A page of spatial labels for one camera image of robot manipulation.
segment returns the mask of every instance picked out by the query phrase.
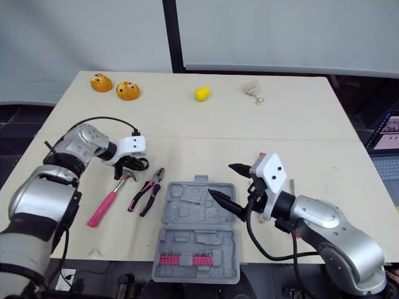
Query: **pink hammer handle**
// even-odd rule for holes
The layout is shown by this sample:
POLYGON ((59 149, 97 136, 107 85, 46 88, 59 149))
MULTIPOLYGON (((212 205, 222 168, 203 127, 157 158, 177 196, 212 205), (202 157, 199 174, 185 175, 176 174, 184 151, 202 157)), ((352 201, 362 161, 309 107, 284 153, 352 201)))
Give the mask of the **pink hammer handle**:
POLYGON ((95 210, 93 216, 87 222, 87 225, 90 227, 97 227, 102 217, 104 217, 105 213, 108 211, 108 208, 111 206, 113 201, 117 196, 116 192, 111 192, 107 195, 107 197, 102 201, 101 205, 95 210))

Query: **black cable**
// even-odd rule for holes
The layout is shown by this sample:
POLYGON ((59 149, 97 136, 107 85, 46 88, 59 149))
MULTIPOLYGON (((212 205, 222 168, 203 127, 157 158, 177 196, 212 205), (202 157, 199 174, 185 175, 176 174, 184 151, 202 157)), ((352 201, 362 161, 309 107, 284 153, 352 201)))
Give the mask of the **black cable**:
MULTIPOLYGON (((247 231, 248 234, 251 238, 251 240, 254 242, 256 248, 269 260, 273 260, 273 261, 282 261, 282 260, 290 260, 293 259, 294 256, 293 255, 286 255, 284 257, 274 257, 270 254, 268 254, 262 247, 262 245, 257 241, 253 231, 252 231, 252 227, 251 227, 251 213, 252 213, 252 208, 254 206, 255 203, 255 198, 249 198, 248 199, 248 207, 247 207, 247 211, 246 211, 246 224, 247 224, 247 231)), ((307 257, 310 255, 319 255, 316 251, 315 252, 302 252, 300 254, 297 254, 298 257, 307 257)))
POLYGON ((125 125, 128 125, 130 128, 133 129, 133 136, 140 135, 140 132, 131 123, 129 123, 129 122, 125 121, 125 120, 121 120, 121 119, 116 118, 116 117, 111 117, 111 116, 95 116, 95 117, 86 118, 85 120, 81 120, 81 121, 77 122, 76 124, 74 124, 73 126, 71 126, 68 131, 70 131, 73 128, 75 128, 76 126, 79 126, 80 124, 85 123, 86 121, 90 121, 90 120, 115 120, 115 121, 119 121, 120 123, 124 123, 125 125))
POLYGON ((62 266, 65 262, 65 258, 67 257, 67 251, 68 251, 68 243, 69 243, 69 229, 66 227, 64 229, 65 232, 65 245, 64 245, 64 252, 62 253, 62 258, 60 260, 60 263, 58 264, 57 269, 53 272, 53 274, 50 276, 49 279, 49 285, 52 283, 52 281, 55 279, 55 276, 57 275, 58 271, 60 272, 62 269, 62 266))
POLYGON ((110 268, 111 268, 111 261, 108 261, 109 262, 109 264, 108 264, 108 267, 104 270, 104 271, 102 271, 102 272, 95 272, 95 271, 91 271, 91 270, 79 270, 78 272, 76 272, 74 275, 76 276, 76 275, 78 275, 79 273, 83 273, 83 272, 87 272, 87 273, 91 273, 91 274, 96 274, 96 275, 103 275, 103 274, 108 274, 109 272, 111 272, 111 271, 109 271, 110 270, 110 268))
POLYGON ((292 246, 294 248, 294 254, 293 254, 293 256, 294 256, 294 271, 295 271, 295 276, 297 278, 297 281, 298 281, 301 289, 304 292, 306 292, 311 297, 311 299, 319 299, 319 297, 314 295, 314 293, 306 287, 306 285, 304 284, 304 282, 302 281, 302 279, 299 275, 297 237, 295 236, 294 229, 291 231, 291 237, 292 237, 292 246))
POLYGON ((60 275, 62 277, 62 279, 64 280, 64 282, 70 287, 72 288, 72 285, 68 282, 68 280, 64 277, 64 274, 62 274, 62 269, 60 269, 60 275))

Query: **toy lemon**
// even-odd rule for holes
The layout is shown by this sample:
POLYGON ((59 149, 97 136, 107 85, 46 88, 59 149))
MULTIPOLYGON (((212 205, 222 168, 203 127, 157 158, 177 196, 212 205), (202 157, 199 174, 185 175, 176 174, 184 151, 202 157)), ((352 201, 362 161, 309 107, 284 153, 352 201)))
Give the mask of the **toy lemon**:
POLYGON ((208 86, 204 86, 204 87, 197 89, 195 91, 194 96, 197 101, 202 102, 202 101, 205 101, 209 97, 210 94, 211 94, 210 88, 208 86))

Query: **plastic case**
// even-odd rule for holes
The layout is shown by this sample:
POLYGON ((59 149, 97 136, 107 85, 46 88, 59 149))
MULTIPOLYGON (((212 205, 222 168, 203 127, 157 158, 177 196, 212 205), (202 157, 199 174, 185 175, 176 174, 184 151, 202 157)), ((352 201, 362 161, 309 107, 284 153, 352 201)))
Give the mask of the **plastic case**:
POLYGON ((234 185, 208 176, 168 185, 152 269, 156 282, 235 284, 239 281, 236 216, 212 198, 208 188, 236 200, 234 185))

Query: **hammer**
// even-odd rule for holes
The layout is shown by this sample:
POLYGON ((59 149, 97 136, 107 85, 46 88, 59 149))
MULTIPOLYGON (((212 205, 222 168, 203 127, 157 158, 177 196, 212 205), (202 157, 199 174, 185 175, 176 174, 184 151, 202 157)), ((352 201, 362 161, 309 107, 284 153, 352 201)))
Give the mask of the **hammer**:
POLYGON ((131 171, 128 168, 123 168, 122 172, 123 174, 119 180, 119 183, 117 184, 115 189, 111 191, 111 193, 108 194, 107 197, 105 197, 105 199, 101 202, 97 210, 95 210, 93 216, 87 222, 88 226, 97 227, 99 225, 102 217, 104 217, 105 213, 108 211, 109 207, 111 206, 115 198, 117 198, 118 190, 123 187, 128 178, 133 178, 135 182, 137 182, 136 176, 133 173, 133 171, 131 171))

